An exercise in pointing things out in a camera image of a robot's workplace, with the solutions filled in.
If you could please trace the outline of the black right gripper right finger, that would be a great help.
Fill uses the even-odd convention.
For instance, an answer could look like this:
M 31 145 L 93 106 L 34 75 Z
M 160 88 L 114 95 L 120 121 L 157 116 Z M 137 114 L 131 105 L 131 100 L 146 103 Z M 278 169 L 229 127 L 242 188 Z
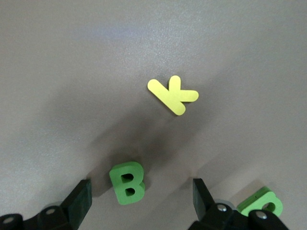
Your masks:
M 246 230 L 247 218 L 225 203 L 216 203 L 201 178 L 194 178 L 193 205 L 198 220 L 190 230 Z

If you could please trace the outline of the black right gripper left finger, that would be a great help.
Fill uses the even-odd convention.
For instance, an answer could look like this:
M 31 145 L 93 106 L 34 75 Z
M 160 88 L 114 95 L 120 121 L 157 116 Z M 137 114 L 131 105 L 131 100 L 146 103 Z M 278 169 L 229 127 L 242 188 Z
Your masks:
M 77 230 L 91 205 L 91 181 L 81 180 L 59 206 L 49 206 L 38 214 L 38 228 L 40 230 Z

